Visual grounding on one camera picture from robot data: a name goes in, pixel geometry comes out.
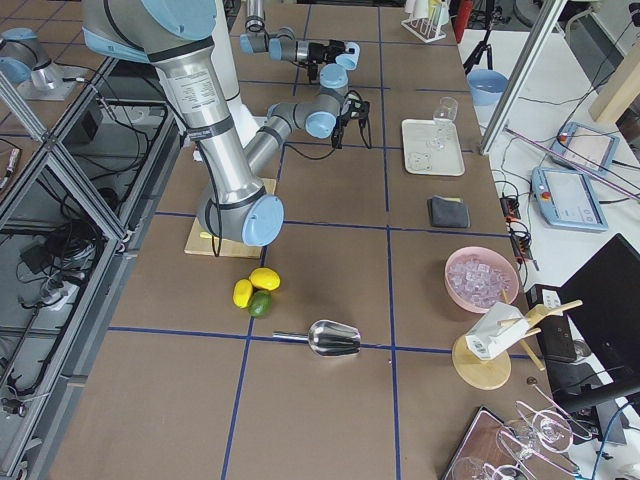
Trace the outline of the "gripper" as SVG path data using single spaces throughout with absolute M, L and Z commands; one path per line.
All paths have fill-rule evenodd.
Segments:
M 314 83 L 317 80 L 320 65 L 336 63 L 340 55 L 349 53 L 350 48 L 342 41 L 330 40 L 326 45 L 310 42 L 305 59 L 308 82 Z
M 360 97 L 348 97 L 331 133 L 331 147 L 341 148 L 344 131 L 350 121 L 358 123 L 361 140 L 366 148 L 370 147 L 370 102 Z

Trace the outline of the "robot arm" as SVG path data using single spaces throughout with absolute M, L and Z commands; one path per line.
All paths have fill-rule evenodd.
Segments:
M 302 40 L 288 27 L 268 32 L 264 2 L 258 0 L 246 2 L 245 33 L 240 36 L 240 47 L 247 54 L 268 53 L 272 60 L 292 63 L 307 72 L 310 83 L 317 80 L 320 67 L 326 64 L 355 70 L 360 55 L 360 47 L 354 42 L 329 40 L 322 44 Z
M 360 48 L 354 42 L 302 41 L 289 28 L 269 32 L 262 2 L 249 1 L 246 9 L 242 50 L 299 63 L 320 84 L 310 102 L 271 106 L 252 134 L 241 122 L 249 112 L 239 98 L 222 2 L 85 1 L 83 33 L 92 51 L 160 72 L 168 103 L 210 175 L 198 210 L 201 226 L 220 239 L 265 246 L 281 230 L 284 206 L 259 174 L 293 131 L 326 139 L 339 130 L 352 100 L 348 74 L 357 67 Z

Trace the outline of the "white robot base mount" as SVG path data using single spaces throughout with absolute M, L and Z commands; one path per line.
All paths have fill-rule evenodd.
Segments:
M 232 119 L 242 147 L 248 147 L 260 125 L 241 98 L 223 2 L 215 0 L 212 4 L 216 16 L 211 33 L 213 47 L 209 54 L 211 77 L 217 79 L 217 106 L 226 106 L 228 112 L 213 121 L 207 120 L 206 126 L 209 134 L 213 135 L 218 131 L 214 124 Z

